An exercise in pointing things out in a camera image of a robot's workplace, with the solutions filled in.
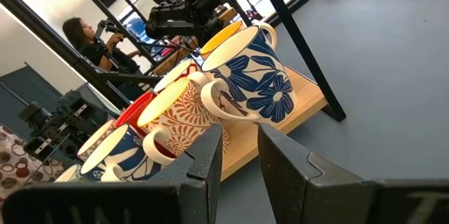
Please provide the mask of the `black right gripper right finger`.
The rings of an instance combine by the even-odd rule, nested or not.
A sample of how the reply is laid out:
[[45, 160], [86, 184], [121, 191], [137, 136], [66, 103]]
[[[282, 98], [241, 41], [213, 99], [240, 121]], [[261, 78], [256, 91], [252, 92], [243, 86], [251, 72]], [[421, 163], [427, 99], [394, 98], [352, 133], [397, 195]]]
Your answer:
[[367, 180], [268, 124], [258, 151], [277, 224], [449, 224], [449, 179]]

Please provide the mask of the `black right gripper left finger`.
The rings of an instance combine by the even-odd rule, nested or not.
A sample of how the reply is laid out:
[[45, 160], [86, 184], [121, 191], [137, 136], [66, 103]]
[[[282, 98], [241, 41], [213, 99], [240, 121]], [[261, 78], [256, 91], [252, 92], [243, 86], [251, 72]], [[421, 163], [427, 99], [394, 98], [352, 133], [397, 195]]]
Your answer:
[[6, 198], [4, 224], [215, 224], [222, 126], [146, 182], [42, 183]]

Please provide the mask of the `orange white spiral patterned mug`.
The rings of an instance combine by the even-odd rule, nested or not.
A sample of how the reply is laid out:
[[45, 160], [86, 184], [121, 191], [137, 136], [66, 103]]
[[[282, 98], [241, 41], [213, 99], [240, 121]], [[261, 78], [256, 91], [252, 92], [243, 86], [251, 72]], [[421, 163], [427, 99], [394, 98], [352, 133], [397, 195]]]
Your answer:
[[178, 157], [207, 129], [220, 122], [219, 117], [206, 109], [193, 83], [183, 77], [167, 86], [146, 106], [137, 125], [147, 132], [142, 142], [145, 154], [167, 166], [173, 159], [161, 154], [156, 144]]

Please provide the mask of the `blue white flower mug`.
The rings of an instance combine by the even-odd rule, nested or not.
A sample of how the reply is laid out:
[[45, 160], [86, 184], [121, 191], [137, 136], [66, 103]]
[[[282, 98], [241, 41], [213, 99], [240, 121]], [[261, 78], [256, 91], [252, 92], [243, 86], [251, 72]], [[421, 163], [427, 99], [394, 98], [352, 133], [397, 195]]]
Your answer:
[[275, 48], [271, 25], [246, 27], [225, 39], [203, 62], [211, 77], [201, 101], [215, 116], [278, 125], [293, 115], [297, 98]]

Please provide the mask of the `grey white patterned mug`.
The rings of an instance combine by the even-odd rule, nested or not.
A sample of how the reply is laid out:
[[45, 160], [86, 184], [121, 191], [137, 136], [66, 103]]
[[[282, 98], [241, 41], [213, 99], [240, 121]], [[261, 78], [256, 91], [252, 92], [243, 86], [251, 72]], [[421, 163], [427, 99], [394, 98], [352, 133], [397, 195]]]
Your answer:
[[80, 147], [77, 152], [77, 157], [82, 161], [86, 161], [98, 145], [114, 131], [114, 124], [116, 120], [110, 119], [103, 124], [92, 136]]

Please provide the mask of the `red white lattice mug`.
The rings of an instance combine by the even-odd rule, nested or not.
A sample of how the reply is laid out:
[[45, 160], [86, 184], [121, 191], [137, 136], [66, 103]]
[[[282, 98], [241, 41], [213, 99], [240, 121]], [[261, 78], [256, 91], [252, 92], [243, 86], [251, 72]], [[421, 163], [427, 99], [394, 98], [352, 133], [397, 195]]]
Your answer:
[[215, 116], [221, 119], [235, 121], [256, 122], [260, 119], [260, 116], [257, 114], [248, 113], [243, 115], [241, 112], [241, 115], [235, 115], [222, 110], [217, 104], [222, 101], [222, 91], [227, 89], [225, 81], [222, 79], [213, 79], [212, 74], [199, 71], [199, 66], [193, 59], [187, 59], [176, 65], [154, 87], [154, 91], [160, 93], [171, 83], [182, 77], [186, 77], [193, 83], [194, 88], [201, 94], [201, 102]]

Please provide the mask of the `pale green patterned mug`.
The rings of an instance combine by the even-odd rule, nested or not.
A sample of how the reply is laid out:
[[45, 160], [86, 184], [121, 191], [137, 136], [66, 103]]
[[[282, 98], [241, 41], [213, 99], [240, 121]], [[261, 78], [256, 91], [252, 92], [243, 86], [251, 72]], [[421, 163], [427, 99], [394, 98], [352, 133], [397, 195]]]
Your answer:
[[82, 183], [82, 182], [86, 182], [86, 179], [81, 175], [80, 164], [72, 165], [55, 180], [55, 183]]

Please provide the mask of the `wooden tray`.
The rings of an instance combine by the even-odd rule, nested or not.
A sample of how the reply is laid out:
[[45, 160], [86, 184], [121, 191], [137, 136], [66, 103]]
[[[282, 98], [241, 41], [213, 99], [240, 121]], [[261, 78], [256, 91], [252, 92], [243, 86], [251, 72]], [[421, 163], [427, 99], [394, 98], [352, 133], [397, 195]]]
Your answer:
[[[318, 85], [311, 79], [286, 67], [297, 98], [297, 107], [293, 115], [275, 129], [287, 134], [315, 115], [328, 103]], [[258, 156], [258, 125], [249, 121], [224, 121], [229, 134], [230, 146], [222, 161], [221, 180], [225, 180], [248, 162]]]

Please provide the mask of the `black machine with silver brackets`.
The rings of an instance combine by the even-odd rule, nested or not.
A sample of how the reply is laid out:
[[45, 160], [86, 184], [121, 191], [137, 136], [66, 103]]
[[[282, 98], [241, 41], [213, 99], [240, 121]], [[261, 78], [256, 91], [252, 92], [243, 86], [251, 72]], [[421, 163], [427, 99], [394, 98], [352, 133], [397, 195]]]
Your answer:
[[58, 99], [53, 112], [34, 101], [18, 116], [32, 130], [24, 146], [26, 153], [40, 161], [55, 157], [80, 162], [77, 152], [81, 146], [113, 114], [86, 100], [78, 91], [69, 91]]

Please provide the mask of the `person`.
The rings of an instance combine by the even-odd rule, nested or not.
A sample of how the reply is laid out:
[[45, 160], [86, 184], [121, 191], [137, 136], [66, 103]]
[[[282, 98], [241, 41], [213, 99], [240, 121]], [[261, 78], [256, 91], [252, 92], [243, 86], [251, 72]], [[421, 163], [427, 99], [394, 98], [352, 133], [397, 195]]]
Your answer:
[[140, 67], [133, 60], [139, 51], [128, 54], [116, 45], [123, 39], [120, 33], [114, 33], [105, 43], [106, 49], [100, 48], [95, 31], [81, 18], [70, 18], [63, 22], [62, 31], [73, 47], [87, 57], [95, 66], [107, 71], [141, 75]]

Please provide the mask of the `circle patterned cloth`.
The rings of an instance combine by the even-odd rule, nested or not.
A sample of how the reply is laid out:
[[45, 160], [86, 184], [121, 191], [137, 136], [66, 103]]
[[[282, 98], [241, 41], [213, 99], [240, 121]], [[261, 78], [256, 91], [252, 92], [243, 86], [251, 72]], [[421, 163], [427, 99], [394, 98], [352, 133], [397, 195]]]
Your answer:
[[7, 196], [30, 183], [56, 180], [65, 168], [49, 159], [45, 164], [24, 151], [25, 141], [0, 124], [0, 208]]

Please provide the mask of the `black handheld control device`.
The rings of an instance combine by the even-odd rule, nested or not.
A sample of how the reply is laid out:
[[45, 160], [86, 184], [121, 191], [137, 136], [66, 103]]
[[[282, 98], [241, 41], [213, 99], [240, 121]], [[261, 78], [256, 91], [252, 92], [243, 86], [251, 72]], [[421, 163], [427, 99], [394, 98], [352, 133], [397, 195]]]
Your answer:
[[95, 31], [95, 43], [101, 40], [104, 31], [122, 34], [121, 30], [111, 20], [101, 20]]

